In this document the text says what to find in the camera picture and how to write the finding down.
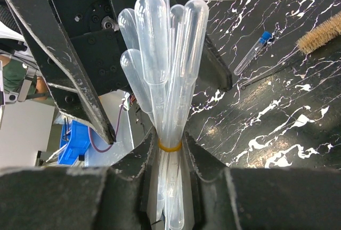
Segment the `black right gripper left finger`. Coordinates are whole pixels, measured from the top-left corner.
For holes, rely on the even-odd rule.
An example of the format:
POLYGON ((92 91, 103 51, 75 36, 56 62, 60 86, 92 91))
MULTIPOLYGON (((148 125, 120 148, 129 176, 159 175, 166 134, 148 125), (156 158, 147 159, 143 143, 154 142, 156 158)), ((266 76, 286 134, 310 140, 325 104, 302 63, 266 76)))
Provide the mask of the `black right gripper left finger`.
POLYGON ((106 167, 1 169, 1 229, 152 229, 156 131, 106 167))

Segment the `brown test tube brush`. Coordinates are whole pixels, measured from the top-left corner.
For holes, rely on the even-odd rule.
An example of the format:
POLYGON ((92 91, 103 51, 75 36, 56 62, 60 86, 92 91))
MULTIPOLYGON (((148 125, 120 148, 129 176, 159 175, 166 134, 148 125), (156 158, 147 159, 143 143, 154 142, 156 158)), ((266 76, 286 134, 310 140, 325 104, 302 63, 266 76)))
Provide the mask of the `brown test tube brush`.
POLYGON ((266 70, 262 73, 266 74, 266 76, 256 79, 251 78, 248 81, 245 81, 238 85, 240 88, 245 89, 247 86, 256 83, 264 78, 267 78, 269 76, 274 75, 277 72, 280 72, 284 69, 287 62, 292 58, 295 54, 300 55, 309 55, 316 51, 317 49, 325 46, 328 44, 331 40, 334 38, 340 36, 340 11, 318 26, 312 28, 310 31, 308 31, 305 35, 303 35, 300 39, 298 39, 295 43, 295 47, 293 51, 286 55, 280 62, 278 63, 277 67, 279 67, 276 71, 270 72, 271 70, 274 70, 275 67, 272 67, 269 70, 266 70))

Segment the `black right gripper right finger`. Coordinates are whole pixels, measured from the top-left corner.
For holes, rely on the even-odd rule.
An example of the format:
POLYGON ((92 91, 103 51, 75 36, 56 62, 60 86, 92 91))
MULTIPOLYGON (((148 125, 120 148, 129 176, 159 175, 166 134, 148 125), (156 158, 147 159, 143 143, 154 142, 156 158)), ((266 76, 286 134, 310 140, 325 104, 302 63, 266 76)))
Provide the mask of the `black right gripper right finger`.
POLYGON ((340 229, 340 172, 230 168, 182 138, 186 229, 340 229))

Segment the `bundle of plastic pipettes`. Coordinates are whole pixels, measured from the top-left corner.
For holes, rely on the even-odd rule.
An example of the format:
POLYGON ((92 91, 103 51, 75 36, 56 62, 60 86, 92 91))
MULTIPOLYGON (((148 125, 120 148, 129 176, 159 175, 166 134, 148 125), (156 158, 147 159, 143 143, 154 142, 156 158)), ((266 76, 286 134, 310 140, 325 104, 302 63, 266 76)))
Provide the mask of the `bundle of plastic pipettes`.
POLYGON ((141 109, 157 132, 157 219, 166 229, 185 223, 182 135, 198 78, 209 9, 202 0, 136 0, 118 25, 126 44, 120 64, 141 109))

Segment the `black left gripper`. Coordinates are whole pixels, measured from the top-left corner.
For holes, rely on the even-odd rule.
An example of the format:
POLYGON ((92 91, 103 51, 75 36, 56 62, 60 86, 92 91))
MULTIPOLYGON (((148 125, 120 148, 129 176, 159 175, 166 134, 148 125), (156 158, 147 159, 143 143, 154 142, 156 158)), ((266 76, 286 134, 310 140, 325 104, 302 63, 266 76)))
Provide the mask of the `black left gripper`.
POLYGON ((121 10, 135 1, 51 0, 66 34, 48 0, 6 0, 30 49, 35 42, 70 79, 89 125, 108 144, 116 134, 98 95, 131 91, 120 66, 126 45, 116 24, 121 10))

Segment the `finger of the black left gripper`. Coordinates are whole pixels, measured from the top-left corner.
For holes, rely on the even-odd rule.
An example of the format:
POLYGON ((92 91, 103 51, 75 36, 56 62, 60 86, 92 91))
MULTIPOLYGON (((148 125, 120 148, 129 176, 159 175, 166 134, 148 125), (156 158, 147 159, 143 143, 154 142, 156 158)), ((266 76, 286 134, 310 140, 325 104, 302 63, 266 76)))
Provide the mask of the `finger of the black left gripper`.
POLYGON ((232 73, 207 34, 205 34, 199 79, 223 92, 228 92, 233 86, 232 73))

